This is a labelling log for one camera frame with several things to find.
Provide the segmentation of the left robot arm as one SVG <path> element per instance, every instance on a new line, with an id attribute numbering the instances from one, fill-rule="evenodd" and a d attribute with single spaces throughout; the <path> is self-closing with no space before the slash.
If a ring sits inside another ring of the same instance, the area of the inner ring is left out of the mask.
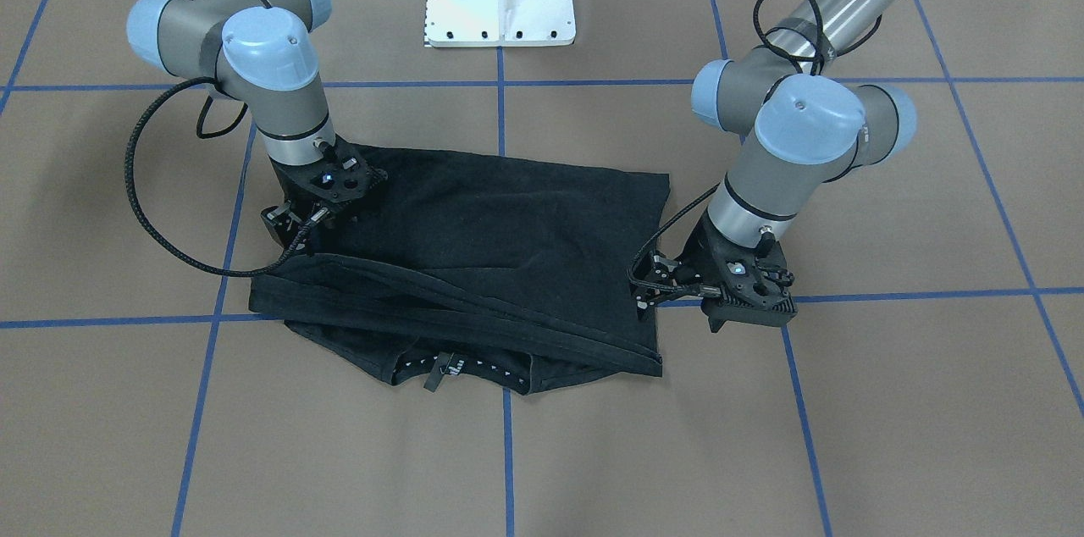
<path id="1" fill-rule="evenodd" d="M 850 89 L 826 76 L 862 47 L 896 0 L 803 0 L 739 61 L 712 61 L 694 78 L 691 108 L 743 138 L 743 150 L 678 258 L 648 241 L 628 267 L 640 310 L 682 297 L 705 308 L 770 312 L 790 297 L 780 239 L 818 186 L 879 165 L 909 145 L 917 112 L 890 86 Z"/>

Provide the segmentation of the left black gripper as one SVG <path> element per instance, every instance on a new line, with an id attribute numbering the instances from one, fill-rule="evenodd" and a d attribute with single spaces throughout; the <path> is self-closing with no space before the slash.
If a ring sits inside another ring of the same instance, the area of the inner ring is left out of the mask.
<path id="1" fill-rule="evenodd" d="M 722 263 L 744 257 L 766 257 L 776 244 L 774 229 L 762 227 L 758 236 L 754 247 L 736 244 L 722 235 L 708 213 L 702 213 L 678 259 L 643 257 L 635 264 L 631 292 L 636 308 L 650 309 L 659 302 L 685 296 L 718 297 L 720 290 L 705 285 L 701 274 Z"/>

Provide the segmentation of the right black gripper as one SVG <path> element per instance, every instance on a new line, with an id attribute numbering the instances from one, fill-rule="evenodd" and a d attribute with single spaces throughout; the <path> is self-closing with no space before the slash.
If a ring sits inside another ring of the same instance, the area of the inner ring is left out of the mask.
<path id="1" fill-rule="evenodd" d="M 327 212 L 318 216 L 318 221 L 330 220 L 340 213 L 336 186 L 340 166 L 324 158 L 308 165 L 285 165 L 279 159 L 270 159 L 270 163 L 283 191 L 283 201 L 279 206 L 261 210 L 261 222 L 279 247 L 286 250 L 306 220 L 317 212 Z"/>

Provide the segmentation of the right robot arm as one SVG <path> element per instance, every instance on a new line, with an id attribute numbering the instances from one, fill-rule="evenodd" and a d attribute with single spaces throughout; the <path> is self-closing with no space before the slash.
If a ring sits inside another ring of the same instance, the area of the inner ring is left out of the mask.
<path id="1" fill-rule="evenodd" d="M 304 244 L 330 216 L 308 176 L 336 146 L 311 31 L 330 0 L 139 0 L 125 21 L 136 54 L 246 105 L 284 191 L 268 223 Z"/>

